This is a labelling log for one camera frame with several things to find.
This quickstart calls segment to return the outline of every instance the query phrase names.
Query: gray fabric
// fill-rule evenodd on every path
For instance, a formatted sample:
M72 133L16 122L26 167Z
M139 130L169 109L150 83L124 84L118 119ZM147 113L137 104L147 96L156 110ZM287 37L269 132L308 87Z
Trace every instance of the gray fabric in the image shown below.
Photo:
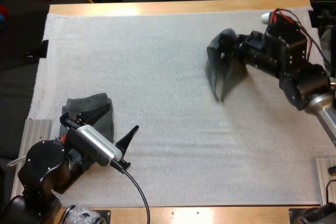
M295 8L311 36L307 8ZM206 47L225 28L264 32L265 10L135 17L49 14L29 115L53 120L67 97L113 98L114 137L139 132L125 159L151 206L317 204L314 157L336 149L318 120L253 67L224 104L205 74ZM322 63L315 48L312 63ZM130 181L93 165L60 199L87 207L143 206Z
M95 94L80 99L68 99L67 104L62 108L62 114L69 112L69 115L75 119L78 113L97 109L107 103L111 105L111 109L102 116L93 127L113 143L112 101L105 93ZM59 135L63 136L67 131L68 130L62 125L60 127Z

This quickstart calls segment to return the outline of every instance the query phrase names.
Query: black cable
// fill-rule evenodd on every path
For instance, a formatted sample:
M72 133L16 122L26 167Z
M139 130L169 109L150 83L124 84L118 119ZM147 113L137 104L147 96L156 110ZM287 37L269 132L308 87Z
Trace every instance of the black cable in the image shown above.
M147 200L145 198L145 195L143 194L140 186L138 185L138 183L135 181L135 179L131 176L131 174L129 174L126 170L122 170L123 173L133 182L133 184L135 185L135 187L137 188L137 190L139 191L141 198L145 204L145 208L146 208L146 213L147 213L147 224L151 223L151 214L149 212L149 206L147 203Z
M328 65L328 67L330 69L335 70L335 67L331 65L331 63L329 62L329 60L325 57L324 53L322 52L322 49L320 48L320 46L317 44L317 42L310 36L310 34L307 32L307 30L301 26L301 30L303 31L303 33L313 42L313 44L316 46L317 50L319 51L320 55L322 56L324 62L326 65Z
M326 200L326 202L327 203L329 203L329 191L328 191L328 188L329 188L329 185L332 183L332 182L336 182L336 179L331 179L331 180L329 180L328 181L328 183L327 183L327 186L325 187L326 189L326 191L325 191L325 200Z
M149 206L146 200L145 195L143 194L140 186L138 185L138 183L135 181L135 179L131 176L131 174L129 174L117 161L115 161L114 159L112 159L110 165L117 169L118 171L120 171L122 174L125 174L130 181L132 181L132 183L135 185L135 187L137 188L137 190L139 191L141 198L143 200L143 203L145 204L145 208L146 208L146 213L147 213L147 224L151 223L151 213L149 211Z

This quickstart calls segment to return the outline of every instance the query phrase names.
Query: red wire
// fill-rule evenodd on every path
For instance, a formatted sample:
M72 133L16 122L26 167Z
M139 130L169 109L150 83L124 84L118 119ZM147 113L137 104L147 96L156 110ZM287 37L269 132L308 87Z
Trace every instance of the red wire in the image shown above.
M64 135L61 137L61 143L62 143L62 144L65 144L66 139L67 139L67 134L64 134Z
M286 19L289 23L291 23L291 24L294 23L293 20L292 20L290 17L288 17L287 15L283 14L281 11L280 11L280 14L281 14L281 16L282 16L284 19Z
M270 20L271 23L277 21L277 15L276 15L277 12L279 12L280 15L281 15L284 19L286 19L289 23L291 23L291 24L294 23L293 19L291 19L290 17L288 17L288 16L286 16L285 14L283 14L279 9L275 9L275 10L272 12L271 20Z

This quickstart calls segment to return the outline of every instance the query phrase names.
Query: table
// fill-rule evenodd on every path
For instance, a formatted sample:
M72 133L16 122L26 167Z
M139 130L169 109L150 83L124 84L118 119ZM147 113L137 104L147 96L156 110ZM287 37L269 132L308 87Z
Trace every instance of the table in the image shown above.
M80 16L133 16L154 14L177 14L199 12L222 12L230 10L261 10L310 6L309 0L219 0L154 3L104 3L51 5L49 12L59 15ZM223 206L223 207L152 207L152 223L289 223L288 209L299 206ZM111 208L112 223L146 223L144 208ZM58 223L64 209L60 211Z

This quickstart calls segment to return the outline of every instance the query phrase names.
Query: wooden table edge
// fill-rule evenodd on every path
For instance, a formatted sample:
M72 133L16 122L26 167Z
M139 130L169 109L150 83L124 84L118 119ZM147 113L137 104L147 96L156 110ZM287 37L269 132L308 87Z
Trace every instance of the wooden table edge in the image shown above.
M69 16L139 16L262 10L310 6L309 0L213 0L51 5L49 13Z

